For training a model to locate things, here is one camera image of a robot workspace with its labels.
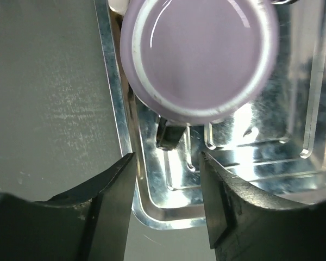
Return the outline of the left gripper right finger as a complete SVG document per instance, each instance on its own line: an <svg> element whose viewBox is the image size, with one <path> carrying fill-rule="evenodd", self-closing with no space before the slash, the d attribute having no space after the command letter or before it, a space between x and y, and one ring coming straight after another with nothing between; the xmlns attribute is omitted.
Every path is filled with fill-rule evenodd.
<svg viewBox="0 0 326 261"><path fill-rule="evenodd" d="M303 204L273 195L206 152L200 178L217 260L326 260L326 199Z"/></svg>

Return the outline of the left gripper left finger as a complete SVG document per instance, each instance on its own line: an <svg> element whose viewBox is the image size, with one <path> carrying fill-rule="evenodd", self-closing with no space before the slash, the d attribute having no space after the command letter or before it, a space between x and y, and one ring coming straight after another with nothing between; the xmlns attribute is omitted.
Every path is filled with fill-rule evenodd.
<svg viewBox="0 0 326 261"><path fill-rule="evenodd" d="M0 260L123 260L136 157L47 201L0 192Z"/></svg>

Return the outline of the lilac purple mug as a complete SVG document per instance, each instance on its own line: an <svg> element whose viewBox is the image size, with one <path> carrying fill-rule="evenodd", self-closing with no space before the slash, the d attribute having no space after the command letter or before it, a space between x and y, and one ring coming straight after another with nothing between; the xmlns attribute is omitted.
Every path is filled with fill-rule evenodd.
<svg viewBox="0 0 326 261"><path fill-rule="evenodd" d="M120 58L134 94L160 116L156 145L220 122L256 98L276 63L271 1L131 1Z"/></svg>

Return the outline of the pink and white mug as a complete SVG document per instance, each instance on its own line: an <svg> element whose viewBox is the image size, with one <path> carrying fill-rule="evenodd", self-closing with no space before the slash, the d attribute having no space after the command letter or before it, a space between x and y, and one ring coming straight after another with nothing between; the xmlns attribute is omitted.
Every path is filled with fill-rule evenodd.
<svg viewBox="0 0 326 261"><path fill-rule="evenodd" d="M130 0L108 0L109 8L120 15L124 15L128 9Z"/></svg>

